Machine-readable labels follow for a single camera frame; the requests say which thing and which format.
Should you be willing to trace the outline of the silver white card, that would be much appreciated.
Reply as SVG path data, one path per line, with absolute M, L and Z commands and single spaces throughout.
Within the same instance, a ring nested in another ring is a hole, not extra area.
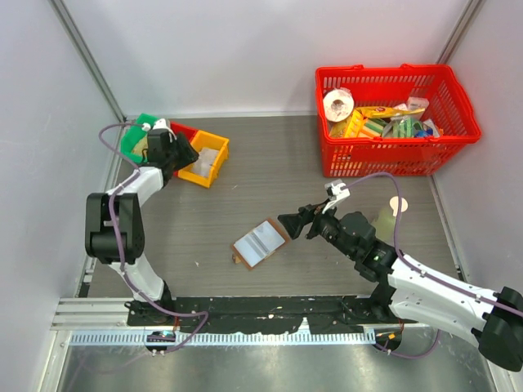
M 193 164 L 191 171 L 204 178 L 209 178 L 212 166 L 217 158 L 219 151 L 217 149 L 210 149 L 203 147 L 199 152 L 198 160 Z

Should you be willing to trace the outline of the brown leather card holder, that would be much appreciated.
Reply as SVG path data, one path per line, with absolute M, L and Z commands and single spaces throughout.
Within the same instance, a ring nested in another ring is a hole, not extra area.
M 284 230 L 267 218 L 230 245 L 232 259 L 253 270 L 289 242 Z

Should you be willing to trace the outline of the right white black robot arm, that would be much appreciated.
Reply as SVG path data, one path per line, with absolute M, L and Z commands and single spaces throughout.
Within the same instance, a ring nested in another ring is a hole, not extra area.
M 522 369 L 522 295 L 504 287 L 496 292 L 473 286 L 431 269 L 377 239 L 361 212 L 342 218 L 319 204 L 300 207 L 278 217 L 296 239 L 305 227 L 308 239 L 320 236 L 376 287 L 369 312 L 380 323 L 393 317 L 415 321 L 455 335 L 476 347 L 501 368 Z

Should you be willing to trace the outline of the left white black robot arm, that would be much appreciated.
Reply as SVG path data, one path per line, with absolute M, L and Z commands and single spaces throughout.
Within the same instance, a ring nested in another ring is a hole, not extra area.
M 145 255 L 141 207 L 165 188 L 175 172 L 195 163 L 199 154 L 184 134 L 176 134 L 161 122 L 146 132 L 146 139 L 144 163 L 139 165 L 116 149 L 114 152 L 132 165 L 132 173 L 113 189 L 87 196 L 85 249 L 119 274 L 136 303 L 147 304 L 149 319 L 165 325 L 184 315 L 175 312 L 168 285 Z

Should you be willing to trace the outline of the gold cards in green bin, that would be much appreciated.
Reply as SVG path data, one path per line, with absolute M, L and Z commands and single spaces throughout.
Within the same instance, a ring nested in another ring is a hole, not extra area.
M 148 149 L 148 138 L 146 136 L 142 137 L 132 148 L 132 153 L 136 156 L 145 157 L 147 155 L 146 151 Z

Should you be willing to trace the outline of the red plastic bin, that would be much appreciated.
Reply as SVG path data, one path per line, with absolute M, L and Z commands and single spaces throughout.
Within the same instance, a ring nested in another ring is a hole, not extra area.
M 196 133 L 198 131 L 197 129 L 195 129 L 193 127 L 188 127 L 188 126 L 186 126 L 184 124 L 180 124 L 180 123 L 177 123 L 177 122 L 171 122 L 171 130 L 174 132 L 176 138 L 177 138 L 177 135 L 180 134 L 180 133 L 185 134 L 190 143 L 194 139 L 194 137 L 196 136 Z M 175 171 L 174 170 L 173 175 L 178 177 L 179 176 L 179 172 L 180 171 Z

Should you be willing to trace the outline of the yellow plastic bin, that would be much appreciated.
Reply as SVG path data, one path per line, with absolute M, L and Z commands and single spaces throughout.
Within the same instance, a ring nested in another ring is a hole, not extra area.
M 228 159 L 229 140 L 223 136 L 198 130 L 190 143 L 199 153 L 199 157 L 195 163 L 181 169 L 177 176 L 204 188 L 210 188 L 218 177 L 222 164 Z

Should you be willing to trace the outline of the green plastic bin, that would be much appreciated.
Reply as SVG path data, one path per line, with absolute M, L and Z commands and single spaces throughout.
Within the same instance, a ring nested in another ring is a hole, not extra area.
M 140 157 L 132 153 L 132 148 L 148 132 L 152 129 L 158 129 L 157 125 L 159 118 L 149 114 L 141 114 L 133 126 L 130 126 L 120 142 L 120 151 L 127 158 L 130 163 L 136 166 L 149 166 L 146 156 Z

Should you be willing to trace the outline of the green bottle white cap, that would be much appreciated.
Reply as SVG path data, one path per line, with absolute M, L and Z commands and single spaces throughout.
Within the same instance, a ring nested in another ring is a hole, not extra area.
M 401 202 L 399 202 L 397 196 L 394 196 L 389 200 L 388 204 L 380 210 L 372 223 L 376 230 L 377 239 L 385 243 L 393 243 L 398 211 L 401 210 L 401 212 L 406 212 L 408 207 L 409 204 L 405 198 L 402 198 Z

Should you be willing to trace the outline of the yellow snack packets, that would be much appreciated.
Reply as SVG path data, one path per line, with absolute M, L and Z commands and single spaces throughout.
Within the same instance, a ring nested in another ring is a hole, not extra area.
M 390 118 L 395 114 L 396 110 L 392 107 L 357 107 L 347 119 L 332 126 L 329 136 L 332 138 L 380 137 Z

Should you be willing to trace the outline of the white tape roll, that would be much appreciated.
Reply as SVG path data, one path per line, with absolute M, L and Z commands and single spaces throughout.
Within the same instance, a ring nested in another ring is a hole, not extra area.
M 326 119 L 339 123 L 351 115 L 355 101 L 351 91 L 343 87 L 328 92 L 323 98 L 323 105 Z

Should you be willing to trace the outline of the red shopping basket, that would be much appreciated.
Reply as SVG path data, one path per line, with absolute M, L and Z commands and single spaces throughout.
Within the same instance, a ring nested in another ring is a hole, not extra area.
M 323 98 L 335 88 L 351 91 L 357 106 L 395 106 L 411 96 L 429 101 L 424 113 L 439 136 L 424 138 L 332 138 Z M 326 177 L 362 177 L 375 172 L 430 176 L 481 138 L 474 109 L 448 65 L 370 68 L 320 67 L 315 71 L 320 161 Z

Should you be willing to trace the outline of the green white package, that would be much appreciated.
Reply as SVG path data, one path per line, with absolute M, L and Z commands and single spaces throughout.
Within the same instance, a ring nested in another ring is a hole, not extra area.
M 425 132 L 424 125 L 410 116 L 392 119 L 382 131 L 385 138 L 414 138 Z

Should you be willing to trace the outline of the blue white package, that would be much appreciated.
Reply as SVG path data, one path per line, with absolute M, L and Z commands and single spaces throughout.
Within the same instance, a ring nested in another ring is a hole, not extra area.
M 416 120 L 413 123 L 413 136 L 415 138 L 435 137 L 443 135 L 443 130 L 439 128 L 431 119 L 425 121 Z

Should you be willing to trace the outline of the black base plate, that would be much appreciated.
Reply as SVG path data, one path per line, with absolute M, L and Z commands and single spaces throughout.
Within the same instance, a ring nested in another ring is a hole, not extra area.
M 127 324 L 132 327 L 174 327 L 194 331 L 208 312 L 201 333 L 293 334 L 306 321 L 313 334 L 360 332 L 364 324 L 397 324 L 399 319 L 380 310 L 367 297 L 357 296 L 215 296 L 178 297 L 171 311 L 188 314 L 174 318 L 140 301 L 126 301 Z

